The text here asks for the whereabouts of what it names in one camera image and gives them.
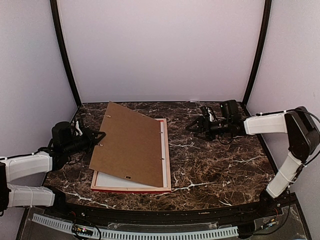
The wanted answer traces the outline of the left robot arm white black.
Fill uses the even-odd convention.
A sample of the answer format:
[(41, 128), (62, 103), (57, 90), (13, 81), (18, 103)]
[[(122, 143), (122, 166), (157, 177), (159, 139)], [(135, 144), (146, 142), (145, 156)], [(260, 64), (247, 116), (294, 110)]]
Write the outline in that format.
[(12, 207), (50, 207), (60, 218), (67, 218), (71, 213), (66, 203), (66, 195), (51, 186), (14, 185), (14, 180), (60, 170), (69, 162), (69, 158), (79, 152), (90, 153), (106, 136), (103, 131), (85, 129), (83, 132), (70, 130), (54, 133), (47, 147), (40, 147), (36, 152), (0, 160), (0, 211)]

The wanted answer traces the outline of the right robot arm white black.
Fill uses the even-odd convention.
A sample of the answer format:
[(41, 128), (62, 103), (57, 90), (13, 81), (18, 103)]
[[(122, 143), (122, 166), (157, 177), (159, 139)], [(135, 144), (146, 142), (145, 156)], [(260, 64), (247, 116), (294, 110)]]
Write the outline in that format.
[(266, 140), (269, 151), (283, 148), (283, 160), (277, 160), (274, 178), (268, 183), (255, 205), (255, 213), (266, 217), (275, 208), (275, 201), (288, 192), (302, 170), (320, 154), (320, 118), (309, 112), (306, 107), (258, 113), (243, 117), (238, 103), (227, 100), (219, 104), (221, 117), (216, 117), (209, 106), (200, 108), (199, 115), (186, 126), (194, 137), (204, 141), (218, 140), (222, 136), (236, 137), (260, 135)]

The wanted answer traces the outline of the brown frame backing board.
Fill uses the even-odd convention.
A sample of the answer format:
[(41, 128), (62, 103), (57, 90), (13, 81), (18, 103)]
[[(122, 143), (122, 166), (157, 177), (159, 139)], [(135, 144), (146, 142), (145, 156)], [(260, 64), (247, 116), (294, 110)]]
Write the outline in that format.
[(100, 129), (106, 135), (94, 148), (90, 169), (163, 187), (160, 121), (110, 101)]

